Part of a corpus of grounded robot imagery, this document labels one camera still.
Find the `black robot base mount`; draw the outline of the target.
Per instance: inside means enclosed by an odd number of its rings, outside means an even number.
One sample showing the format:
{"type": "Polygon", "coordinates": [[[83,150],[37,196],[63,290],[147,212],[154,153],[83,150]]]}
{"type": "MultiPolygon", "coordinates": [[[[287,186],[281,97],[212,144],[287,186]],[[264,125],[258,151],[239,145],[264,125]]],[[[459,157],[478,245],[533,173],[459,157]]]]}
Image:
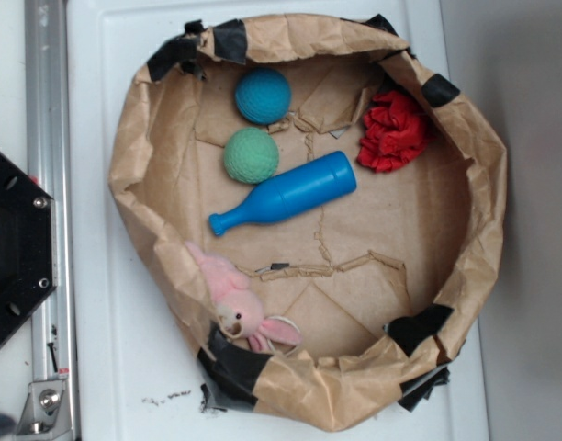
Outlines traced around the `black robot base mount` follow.
{"type": "Polygon", "coordinates": [[[52,198],[0,152],[0,349],[54,289],[52,198]]]}

